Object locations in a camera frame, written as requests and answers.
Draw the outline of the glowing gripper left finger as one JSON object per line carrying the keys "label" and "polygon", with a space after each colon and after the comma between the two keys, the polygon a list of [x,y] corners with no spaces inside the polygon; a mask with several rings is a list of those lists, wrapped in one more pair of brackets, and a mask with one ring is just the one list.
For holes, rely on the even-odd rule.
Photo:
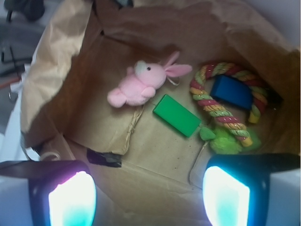
{"label": "glowing gripper left finger", "polygon": [[90,226],[96,186],[81,161],[5,161],[0,164],[2,226]]}

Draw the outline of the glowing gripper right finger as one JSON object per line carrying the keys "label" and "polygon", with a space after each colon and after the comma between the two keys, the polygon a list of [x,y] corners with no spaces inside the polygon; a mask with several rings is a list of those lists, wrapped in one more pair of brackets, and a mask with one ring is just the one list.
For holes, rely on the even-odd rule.
{"label": "glowing gripper right finger", "polygon": [[301,160],[290,153],[213,156],[203,200],[213,226],[299,226]]}

